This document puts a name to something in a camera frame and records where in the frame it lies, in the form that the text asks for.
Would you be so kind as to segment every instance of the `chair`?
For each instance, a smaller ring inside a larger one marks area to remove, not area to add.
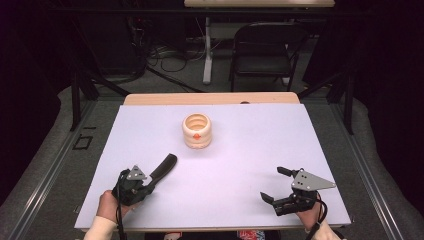
[[[274,81],[289,78],[287,91],[290,91],[298,51],[308,35],[299,23],[257,22],[241,27],[234,37],[229,77],[231,92],[234,92],[235,75],[274,77]],[[288,51],[288,46],[295,47]]]

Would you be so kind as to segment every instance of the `hand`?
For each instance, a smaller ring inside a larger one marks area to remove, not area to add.
[[[312,227],[315,225],[315,223],[318,222],[318,218],[320,217],[320,214],[321,214],[321,203],[319,203],[318,201],[315,202],[312,209],[304,211],[304,212],[296,213],[296,215],[299,217],[300,221],[302,221],[307,231],[310,231]]]
[[[140,203],[136,203],[132,206],[125,206],[121,204],[121,213],[122,218],[124,218],[125,214],[133,208],[136,208]],[[105,191],[99,200],[99,207],[97,208],[96,215],[99,217],[107,218],[115,223],[116,221],[116,209],[118,208],[118,200],[112,195],[111,190]]]

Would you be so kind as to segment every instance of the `sleeve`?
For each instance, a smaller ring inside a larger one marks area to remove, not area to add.
[[[330,228],[327,220],[324,220],[312,240],[340,240],[340,238]]]
[[[96,216],[90,230],[84,236],[84,240],[110,240],[116,223],[113,221]]]

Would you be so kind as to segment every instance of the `dark background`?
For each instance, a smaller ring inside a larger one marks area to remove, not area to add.
[[[181,6],[181,2],[176,1],[175,6]],[[75,71],[55,35],[52,21],[57,19],[52,20],[46,14],[42,7],[44,3],[46,1],[15,0],[1,6],[1,203],[52,127],[60,109],[57,94],[70,85]],[[424,180],[422,4],[419,0],[338,0],[336,7],[372,9],[376,14],[363,21],[329,20],[304,81],[317,84],[345,69],[347,63],[356,64],[355,97],[369,110],[379,156],[405,197],[423,214],[424,194],[419,187]],[[167,22],[166,18],[154,20],[158,25]],[[178,23],[181,29],[187,26],[187,21]],[[96,38],[95,34],[90,40],[82,40],[78,30],[88,34],[90,27],[84,25],[84,21],[78,23],[82,26],[68,22],[62,25],[65,26],[62,30],[69,34],[70,45],[81,63],[99,73],[128,74],[139,70],[137,52],[128,47],[129,37],[122,29],[124,23],[120,27],[108,26],[116,27],[114,29],[119,33],[109,42],[104,37]],[[171,33],[171,37],[185,37],[180,35],[181,31],[177,32],[180,33]],[[193,35],[189,28],[184,34]],[[123,52],[116,53],[112,48],[107,53],[114,58],[104,56],[101,58],[104,62],[100,62],[93,55],[90,41],[104,41],[104,49],[110,48],[108,44],[118,44],[123,47],[126,60],[133,61],[116,61]],[[184,47],[178,41],[175,44]]]

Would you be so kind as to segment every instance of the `table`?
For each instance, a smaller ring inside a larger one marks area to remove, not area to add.
[[[190,149],[183,141],[183,117],[193,112],[212,121],[213,140],[205,149]],[[334,182],[294,93],[131,94],[115,119],[75,228],[90,227],[100,194],[116,184],[120,171],[138,164],[150,174],[168,153],[178,157],[176,166],[127,214],[126,231],[302,227],[294,214],[277,217],[260,197],[261,191],[276,199],[292,192],[293,179],[276,168],[304,167]],[[330,206],[328,222],[350,224],[338,189],[320,193]]]
[[[333,7],[334,0],[185,0],[186,7],[193,8],[324,8]],[[211,37],[217,38],[233,38],[234,34],[243,24],[216,24],[213,26],[210,18],[206,17],[205,24],[205,69],[203,72],[203,83],[211,83],[212,71],[212,52],[211,52]]]

